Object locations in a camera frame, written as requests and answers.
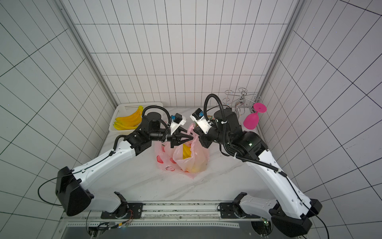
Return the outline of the pink plastic bag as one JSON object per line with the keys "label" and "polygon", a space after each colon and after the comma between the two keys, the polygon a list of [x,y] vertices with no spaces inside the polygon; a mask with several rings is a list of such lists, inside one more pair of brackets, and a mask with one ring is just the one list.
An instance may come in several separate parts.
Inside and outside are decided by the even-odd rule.
{"label": "pink plastic bag", "polygon": [[200,172],[207,169],[210,151],[204,148],[199,136],[194,132],[195,124],[191,124],[187,134],[194,139],[180,146],[170,147],[169,142],[156,142],[154,150],[157,167],[163,171],[176,172],[195,178]]}

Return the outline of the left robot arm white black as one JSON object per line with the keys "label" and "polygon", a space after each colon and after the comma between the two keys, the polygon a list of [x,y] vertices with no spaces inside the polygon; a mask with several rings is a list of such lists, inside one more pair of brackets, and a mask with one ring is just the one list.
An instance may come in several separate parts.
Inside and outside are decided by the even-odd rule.
{"label": "left robot arm white black", "polygon": [[137,129],[128,135],[117,136],[108,152],[73,169],[60,169],[55,177],[55,194],[66,215],[71,217],[91,210],[107,212],[118,219],[126,217],[129,206],[119,192],[105,196],[98,194],[92,186],[115,167],[151,147],[153,141],[169,142],[174,147],[192,140],[183,128],[185,123],[186,117],[179,113],[172,116],[164,107],[147,106]]}

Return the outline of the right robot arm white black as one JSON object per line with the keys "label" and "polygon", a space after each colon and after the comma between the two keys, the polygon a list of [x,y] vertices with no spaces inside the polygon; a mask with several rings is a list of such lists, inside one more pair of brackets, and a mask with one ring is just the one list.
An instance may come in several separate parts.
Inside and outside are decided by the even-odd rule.
{"label": "right robot arm white black", "polygon": [[197,109],[191,119],[197,123],[195,132],[203,147],[218,143],[224,148],[225,156],[240,160],[253,169],[275,196],[274,200],[269,200],[240,193],[233,201],[236,217],[255,215],[269,220],[290,238],[308,234],[312,227],[310,218],[318,217],[322,204],[298,189],[258,134],[243,131],[236,113],[225,108],[216,94],[209,94],[204,108]]}

